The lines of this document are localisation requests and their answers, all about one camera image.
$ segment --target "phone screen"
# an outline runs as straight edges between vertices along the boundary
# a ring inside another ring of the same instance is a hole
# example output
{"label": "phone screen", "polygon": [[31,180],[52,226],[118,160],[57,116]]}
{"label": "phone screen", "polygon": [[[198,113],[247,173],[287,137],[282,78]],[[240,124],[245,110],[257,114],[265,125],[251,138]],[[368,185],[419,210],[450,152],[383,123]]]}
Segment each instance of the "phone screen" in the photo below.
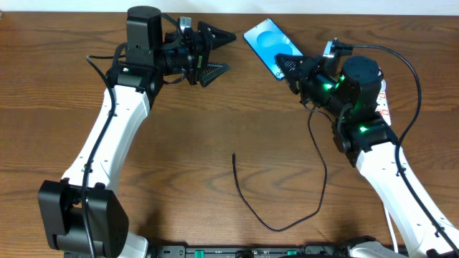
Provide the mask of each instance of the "phone screen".
{"label": "phone screen", "polygon": [[284,74],[275,63],[277,54],[303,56],[272,19],[266,19],[245,32],[244,39],[277,80],[284,78]]}

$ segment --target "cable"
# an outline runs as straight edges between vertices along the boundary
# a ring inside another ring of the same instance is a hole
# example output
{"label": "cable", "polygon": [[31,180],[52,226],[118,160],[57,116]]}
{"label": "cable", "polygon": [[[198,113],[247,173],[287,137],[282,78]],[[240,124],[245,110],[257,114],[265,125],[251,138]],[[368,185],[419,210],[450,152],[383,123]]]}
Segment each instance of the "cable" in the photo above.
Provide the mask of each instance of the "cable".
{"label": "cable", "polygon": [[319,110],[315,110],[315,109],[310,109],[306,104],[303,104],[303,103],[301,103],[301,104],[304,106],[304,108],[307,111],[312,112],[312,113],[322,114],[328,119],[328,121],[330,121],[330,123],[333,123],[332,119],[325,112],[322,112],[322,111],[319,111]]}
{"label": "cable", "polygon": [[160,49],[161,50],[169,50],[169,49],[175,49],[176,47],[179,47],[181,45],[181,40],[183,39],[183,36],[179,32],[180,27],[179,27],[178,21],[172,19],[172,17],[170,17],[168,14],[165,14],[165,13],[161,13],[161,17],[165,18],[168,22],[172,23],[174,25],[174,27],[176,27],[176,31],[175,31],[176,38],[171,43],[163,44],[160,47]]}
{"label": "cable", "polygon": [[257,213],[252,209],[252,207],[250,206],[249,203],[247,203],[247,201],[245,200],[244,196],[242,195],[241,193],[241,189],[239,187],[239,182],[237,180],[237,170],[236,170],[236,153],[233,153],[232,154],[232,170],[233,170],[233,174],[235,175],[235,184],[236,184],[236,190],[237,190],[237,193],[239,194],[239,197],[242,199],[242,202],[244,202],[244,204],[247,206],[247,208],[249,208],[249,210],[253,213],[253,215],[258,219],[258,221],[263,225],[265,226],[265,228],[273,231],[273,232],[282,232],[282,231],[285,231],[287,229],[290,229],[296,225],[298,225],[299,223],[307,220],[307,219],[310,219],[312,218],[313,216],[315,216],[320,210],[321,210],[321,207],[322,207],[322,203],[323,203],[323,197],[325,196],[325,187],[326,187],[326,184],[327,184],[327,165],[325,163],[325,160],[323,159],[322,157],[322,154],[320,152],[320,150],[318,149],[318,146],[317,146],[317,143],[316,143],[316,139],[314,138],[313,136],[313,132],[311,130],[311,117],[313,116],[314,112],[311,112],[309,113],[309,118],[308,118],[308,129],[309,129],[309,133],[311,134],[311,139],[314,143],[314,146],[316,147],[316,150],[317,150],[317,154],[318,156],[321,158],[322,160],[322,164],[323,164],[323,168],[324,168],[324,177],[323,177],[323,188],[322,188],[322,193],[321,193],[321,200],[319,201],[318,203],[318,207],[317,207],[317,210],[314,211],[312,214],[309,214],[307,216],[305,216],[304,218],[302,219],[299,219],[297,220],[296,222],[293,222],[292,224],[282,228],[282,229],[273,229],[272,227],[268,226],[258,215]]}
{"label": "cable", "polygon": [[387,211],[386,206],[384,206],[384,214],[386,215],[387,227],[389,227],[390,237],[392,239],[392,245],[394,246],[394,252],[399,252],[399,246],[397,244],[397,239],[395,238],[394,227],[392,226],[392,221],[390,221],[389,211]]}
{"label": "cable", "polygon": [[179,77],[179,78],[173,80],[172,82],[167,82],[167,81],[163,80],[163,83],[164,83],[165,85],[172,85],[172,84],[177,84],[177,83],[179,83],[179,82],[185,80],[185,79],[186,79],[186,70],[183,69],[183,68],[181,68],[181,71],[183,72],[183,75],[182,75],[181,77]]}
{"label": "cable", "polygon": [[[120,58],[123,58],[123,57],[126,57],[126,55],[125,54],[120,55]],[[89,58],[93,58],[93,59],[113,59],[113,56],[93,56],[93,55],[90,55]]]}
{"label": "cable", "polygon": [[397,144],[395,145],[395,163],[397,164],[397,169],[398,169],[397,174],[399,174],[402,177],[405,185],[407,186],[408,190],[412,194],[413,198],[416,200],[417,204],[419,204],[422,211],[424,211],[425,215],[428,217],[430,222],[432,222],[432,225],[435,227],[435,229],[437,229],[438,234],[440,234],[443,237],[443,239],[450,245],[451,249],[453,249],[453,251],[459,256],[459,249],[456,247],[456,245],[453,243],[450,237],[445,233],[444,229],[438,224],[438,222],[429,212],[427,207],[423,204],[419,196],[416,194],[416,191],[413,189],[410,182],[408,181],[407,175],[405,175],[404,173],[405,168],[403,168],[402,164],[400,163],[400,148],[402,146],[403,139],[407,135],[408,131],[413,126],[413,124],[416,122],[417,116],[419,115],[419,112],[421,111],[421,102],[422,102],[421,83],[419,81],[419,77],[417,76],[417,73],[414,67],[402,55],[400,55],[399,53],[387,47],[374,46],[374,45],[358,45],[358,44],[343,44],[343,46],[344,47],[356,47],[356,48],[380,49],[380,50],[389,52],[393,54],[394,56],[398,57],[399,59],[401,59],[409,67],[409,69],[411,70],[411,73],[415,77],[416,89],[417,89],[417,106],[416,106],[416,111],[415,111],[415,115],[413,116],[413,119],[408,124],[407,128],[403,131],[402,135],[397,141]]}
{"label": "cable", "polygon": [[352,108],[352,104],[351,103],[347,103],[341,109],[341,112],[339,113],[339,116],[338,116],[338,123],[336,124],[336,128],[338,128],[338,133],[341,133],[341,123],[343,122],[344,113],[347,110],[350,110],[351,108]]}
{"label": "cable", "polygon": [[322,245],[322,243],[318,242],[318,243],[314,243],[314,242],[307,242],[306,244],[303,245],[303,247],[301,247],[301,254],[306,254],[306,247],[308,246],[313,246],[313,247],[322,247],[322,250],[324,251],[323,254],[327,255],[328,252],[327,252],[327,249],[325,249],[325,246]]}
{"label": "cable", "polygon": [[[121,44],[120,46],[117,47],[115,51],[115,58],[117,61],[118,61],[118,58],[124,57],[124,55],[120,55],[120,53],[123,51],[123,47],[125,45],[126,44]],[[110,85],[105,75],[100,71],[99,67],[91,60],[91,58],[112,59],[113,57],[101,57],[101,56],[92,56],[92,55],[86,56],[86,61],[94,68],[94,70],[100,75],[103,82],[105,83],[105,86],[107,87],[107,91],[108,91],[108,94],[110,95],[110,101],[111,101],[111,108],[110,108],[110,111],[108,111],[107,120],[105,121],[105,124],[103,125],[102,130],[100,131],[100,134],[94,143],[93,149],[91,150],[89,157],[87,158],[87,162],[85,164],[85,172],[83,174],[83,182],[81,185],[81,200],[82,200],[81,207],[82,207],[82,212],[83,212],[83,224],[85,225],[86,237],[87,237],[87,242],[90,247],[91,257],[96,258],[93,233],[91,232],[91,227],[89,224],[89,216],[87,214],[87,209],[88,209],[87,207],[87,184],[88,182],[87,181],[89,180],[88,178],[89,173],[93,171],[91,169],[91,164],[94,161],[95,153],[100,145],[100,142],[102,142],[103,136],[105,135],[105,132],[107,131],[108,126],[110,125],[110,121],[115,115],[116,101],[115,101],[115,95],[113,94],[112,86]]]}

